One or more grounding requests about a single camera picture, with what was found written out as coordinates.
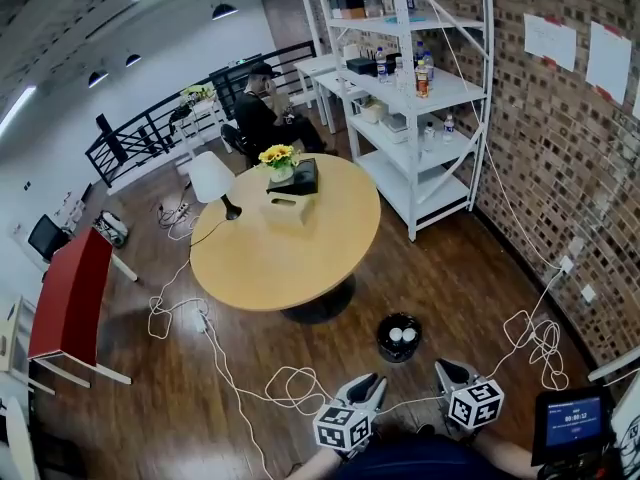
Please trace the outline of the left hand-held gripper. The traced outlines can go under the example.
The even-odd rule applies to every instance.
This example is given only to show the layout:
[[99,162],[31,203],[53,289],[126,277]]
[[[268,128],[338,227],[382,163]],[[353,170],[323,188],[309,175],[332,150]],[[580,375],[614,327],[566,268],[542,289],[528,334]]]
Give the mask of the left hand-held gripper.
[[387,378],[368,373],[342,385],[313,420],[316,443],[339,452],[364,446],[373,434],[373,420],[384,403]]

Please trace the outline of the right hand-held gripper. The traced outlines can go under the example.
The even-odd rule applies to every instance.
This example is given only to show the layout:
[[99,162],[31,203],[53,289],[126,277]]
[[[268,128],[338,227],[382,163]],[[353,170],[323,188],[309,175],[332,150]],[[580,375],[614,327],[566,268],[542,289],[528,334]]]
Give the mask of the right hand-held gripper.
[[459,361],[437,359],[434,366],[446,423],[462,430],[479,430],[499,417],[504,392],[496,381]]

